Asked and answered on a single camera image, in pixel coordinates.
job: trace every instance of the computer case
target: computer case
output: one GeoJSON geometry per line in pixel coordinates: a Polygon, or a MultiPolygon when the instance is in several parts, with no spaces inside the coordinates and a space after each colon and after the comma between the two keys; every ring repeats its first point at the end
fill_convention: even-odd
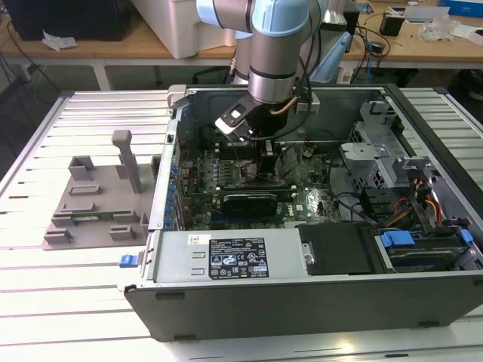
{"type": "Polygon", "coordinates": [[[4,0],[22,40],[40,40],[42,30],[60,37],[120,41],[131,12],[128,0],[4,0]]]}

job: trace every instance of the yellow wire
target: yellow wire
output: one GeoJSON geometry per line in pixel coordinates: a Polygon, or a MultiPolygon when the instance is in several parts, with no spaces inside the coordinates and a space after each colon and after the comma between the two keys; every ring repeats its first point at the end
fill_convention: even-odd
{"type": "Polygon", "coordinates": [[[401,215],[399,215],[398,217],[396,217],[394,220],[392,220],[391,222],[389,222],[388,224],[386,224],[386,226],[391,226],[392,224],[398,222],[399,220],[402,220],[404,219],[407,215],[409,215],[409,213],[412,211],[413,209],[407,209],[406,211],[404,211],[401,215]]]}
{"type": "Polygon", "coordinates": [[[425,202],[427,202],[428,204],[430,204],[433,208],[433,210],[435,211],[435,222],[437,224],[439,224],[439,219],[438,219],[438,209],[436,208],[436,205],[434,202],[430,201],[430,200],[425,200],[425,202]]]}

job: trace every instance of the blue latch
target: blue latch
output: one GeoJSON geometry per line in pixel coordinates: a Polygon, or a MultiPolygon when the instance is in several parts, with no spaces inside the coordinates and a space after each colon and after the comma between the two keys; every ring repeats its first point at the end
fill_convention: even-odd
{"type": "Polygon", "coordinates": [[[137,268],[137,256],[123,255],[119,262],[119,268],[137,268]]]}
{"type": "Polygon", "coordinates": [[[460,236],[463,239],[463,241],[466,243],[467,247],[472,244],[473,236],[469,233],[468,230],[466,229],[461,230],[460,236]]]}
{"type": "Polygon", "coordinates": [[[383,241],[384,247],[412,247],[416,244],[411,233],[402,230],[385,232],[380,239],[383,241]]]}

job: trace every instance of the warning label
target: warning label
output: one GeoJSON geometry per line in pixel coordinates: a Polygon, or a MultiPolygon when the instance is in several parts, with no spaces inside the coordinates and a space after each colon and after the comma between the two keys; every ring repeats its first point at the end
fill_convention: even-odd
{"type": "Polygon", "coordinates": [[[211,279],[267,278],[265,239],[211,239],[211,279]]]}

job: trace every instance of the white plastic bag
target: white plastic bag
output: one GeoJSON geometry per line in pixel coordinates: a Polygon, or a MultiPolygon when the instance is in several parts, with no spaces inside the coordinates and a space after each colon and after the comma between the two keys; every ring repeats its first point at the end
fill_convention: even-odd
{"type": "Polygon", "coordinates": [[[47,45],[49,48],[54,49],[55,51],[78,47],[78,44],[75,42],[74,38],[59,38],[58,36],[47,34],[45,31],[42,43],[47,45]]]}
{"type": "Polygon", "coordinates": [[[459,21],[450,19],[449,15],[435,17],[432,23],[424,23],[420,29],[420,37],[424,41],[453,40],[451,32],[460,25],[459,21]]]}

